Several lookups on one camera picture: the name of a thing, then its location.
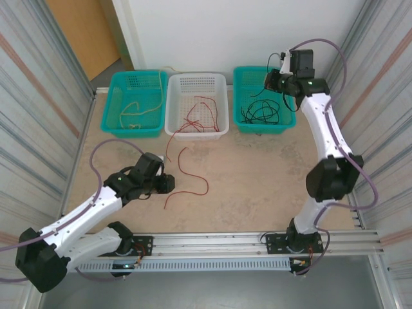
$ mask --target white basket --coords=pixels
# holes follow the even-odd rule
[[[201,102],[207,102],[209,111]],[[173,135],[187,121],[189,111],[193,108],[189,120],[198,120],[205,127],[217,127],[198,132],[195,127],[186,127],[182,132],[174,135],[177,140],[217,140],[229,130],[229,105],[227,102],[226,78],[222,74],[214,73],[185,73],[176,74],[169,79],[167,85],[165,132]]]

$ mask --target wooden door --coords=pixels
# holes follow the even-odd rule
[[[91,80],[120,55],[99,0],[46,0]]]

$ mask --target corrugated metal wall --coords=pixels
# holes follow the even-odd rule
[[[60,215],[93,100],[59,34],[42,1],[0,1],[0,247]],[[14,259],[1,253],[0,277],[23,276]],[[1,284],[0,308],[16,308],[23,289]]]
[[[348,83],[334,110],[346,141],[362,154],[379,204],[362,216],[377,229],[389,273],[405,307],[412,306],[412,2],[372,1],[346,42]],[[329,76],[339,87],[342,72]],[[373,193],[364,179],[359,205]]]

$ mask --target teal basket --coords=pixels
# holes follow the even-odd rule
[[[233,119],[242,133],[280,134],[284,130],[296,125],[295,113],[285,106],[281,94],[264,90],[257,97],[250,97],[251,95],[257,95],[263,89],[266,74],[266,66],[240,66],[234,70]],[[264,122],[261,122],[261,124],[244,123],[245,118],[241,114],[241,108],[247,111],[253,101],[263,99],[273,100],[279,104],[279,122],[277,124],[265,124]],[[292,109],[295,109],[292,97],[287,95],[286,102]],[[256,105],[250,111],[254,113],[259,108],[261,106]],[[263,109],[256,111],[255,116],[263,116]]]
[[[119,138],[159,136],[164,126],[166,94],[166,72],[159,75],[157,70],[143,70],[114,74],[100,128]]]

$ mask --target plastic basket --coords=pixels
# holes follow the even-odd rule
[[[266,74],[267,68],[265,66],[240,66],[234,70],[233,118],[234,123],[242,133],[280,134],[284,130],[296,125],[295,113],[285,106],[281,94],[264,90],[257,97],[250,97],[251,95],[258,94],[263,89]],[[277,124],[265,124],[264,122],[261,124],[244,123],[245,118],[241,114],[241,108],[247,110],[253,101],[263,99],[274,100],[279,104],[279,122]],[[287,95],[286,102],[292,109],[295,108],[292,97]]]
[[[166,100],[165,132],[173,135],[187,121],[210,127],[198,132],[195,127],[186,127],[174,135],[177,140],[217,140],[229,130],[229,106],[227,102],[226,78],[222,74],[187,73],[176,74],[169,79]]]
[[[160,86],[163,88],[163,100]],[[166,72],[159,75],[157,70],[145,70],[114,74],[101,130],[119,138],[159,136],[164,124],[166,94]]]

